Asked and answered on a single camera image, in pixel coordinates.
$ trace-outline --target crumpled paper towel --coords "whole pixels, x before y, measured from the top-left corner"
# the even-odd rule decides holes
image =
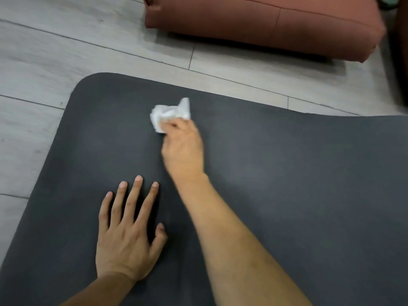
[[[165,133],[160,128],[160,121],[170,120],[177,117],[183,119],[191,118],[190,100],[188,97],[182,98],[178,106],[156,105],[150,114],[150,120],[157,133]]]

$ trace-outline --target gray wood floor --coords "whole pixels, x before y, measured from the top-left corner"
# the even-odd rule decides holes
[[[326,115],[404,114],[385,39],[364,64],[146,30],[142,0],[0,0],[0,262],[70,92],[117,72]]]

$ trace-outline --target brown cushion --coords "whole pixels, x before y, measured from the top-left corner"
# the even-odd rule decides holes
[[[146,27],[365,61],[385,33],[375,0],[145,0]]]
[[[405,66],[405,76],[408,79],[408,0],[400,0],[397,13],[397,29],[401,43],[402,58]]]

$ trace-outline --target forearm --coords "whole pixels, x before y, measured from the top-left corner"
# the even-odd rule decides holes
[[[218,306],[310,305],[207,176],[176,186],[196,227]]]
[[[130,278],[119,273],[102,276],[61,306],[118,306],[133,286]]]

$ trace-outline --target black yoga mat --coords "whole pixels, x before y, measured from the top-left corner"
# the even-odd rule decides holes
[[[169,241],[123,305],[214,305],[160,155],[156,104],[191,99],[215,188],[314,306],[408,304],[408,118],[297,113],[118,74],[72,92],[0,271],[0,305],[57,305],[96,277],[98,211],[137,174]]]

